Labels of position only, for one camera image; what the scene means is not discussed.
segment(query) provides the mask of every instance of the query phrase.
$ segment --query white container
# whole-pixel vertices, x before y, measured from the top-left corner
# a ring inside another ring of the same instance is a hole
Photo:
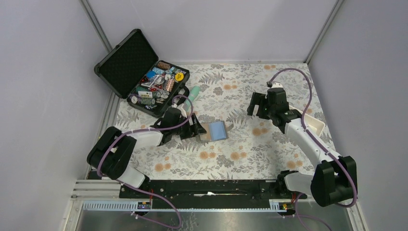
[[[289,105],[289,109],[291,109],[291,110],[296,109],[300,113],[303,113],[303,111],[301,111],[301,110],[299,110],[299,109],[297,109],[295,107],[292,107],[290,105]],[[323,121],[318,120],[318,119],[316,119],[313,116],[308,115],[308,114],[305,114],[305,122],[309,125],[309,127],[312,129],[312,131],[318,136],[321,135],[321,133],[323,132],[324,127],[326,126],[326,124]]]

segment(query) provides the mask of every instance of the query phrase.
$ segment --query black foam lid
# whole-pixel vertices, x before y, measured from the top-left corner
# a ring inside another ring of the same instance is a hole
[[[141,30],[135,29],[95,66],[95,73],[125,99],[158,59]]]

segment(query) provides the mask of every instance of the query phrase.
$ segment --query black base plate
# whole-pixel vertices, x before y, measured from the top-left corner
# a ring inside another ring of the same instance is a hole
[[[270,208],[269,199],[292,197],[292,194],[276,193],[275,180],[146,180],[139,188],[167,198],[180,209]],[[218,195],[196,196],[208,192]],[[149,196],[122,186],[119,198],[142,199]],[[155,209],[171,208],[155,197],[153,206]]]

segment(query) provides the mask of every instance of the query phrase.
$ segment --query floral pattern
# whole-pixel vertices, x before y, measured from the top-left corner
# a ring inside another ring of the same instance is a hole
[[[200,122],[224,120],[228,139],[210,143],[195,138],[173,139],[160,147],[134,150],[129,164],[155,180],[207,179],[275,179],[282,170],[313,173],[313,166],[296,144],[284,136],[271,121],[248,116],[252,93],[266,92],[268,81],[276,72],[287,67],[299,68],[310,76],[306,64],[190,64],[187,87],[200,87],[193,109]],[[308,100],[308,88],[300,73],[281,73],[276,81],[286,90],[288,101],[303,109]],[[319,99],[313,86],[313,100],[307,111],[325,122]],[[115,126],[123,131],[146,128],[157,119],[140,112],[123,100]],[[321,138],[333,147],[327,127]]]

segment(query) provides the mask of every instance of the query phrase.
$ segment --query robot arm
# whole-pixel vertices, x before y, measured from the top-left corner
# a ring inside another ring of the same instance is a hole
[[[152,131],[136,132],[120,139],[115,148],[111,149],[106,156],[101,167],[101,172],[112,180],[118,180],[132,185],[135,188],[139,188],[142,183],[149,180],[149,178],[128,165],[133,150],[163,145],[169,142],[173,135],[179,135],[183,140],[207,133],[198,122],[194,113],[191,115],[191,119],[188,123],[177,127],[177,125],[185,120],[186,113],[183,109],[175,107],[169,108],[164,116],[159,118],[155,124],[150,127]],[[121,130],[115,127],[109,127],[89,153],[87,157],[88,164],[97,168],[109,146],[121,135]]]
[[[353,190],[345,174],[335,161],[325,153],[306,133],[302,126],[302,115],[297,110],[290,110],[286,92],[280,84],[274,84],[267,94],[254,92],[248,115],[252,116],[255,105],[259,105],[256,115],[272,120],[282,133],[290,137],[311,161],[315,174],[306,175],[298,171],[283,171],[278,175],[278,191],[288,191],[312,195],[320,206],[328,206],[353,197]],[[314,138],[324,144],[315,134]],[[357,187],[356,163],[352,157],[342,157],[329,146],[326,147],[345,167]]]

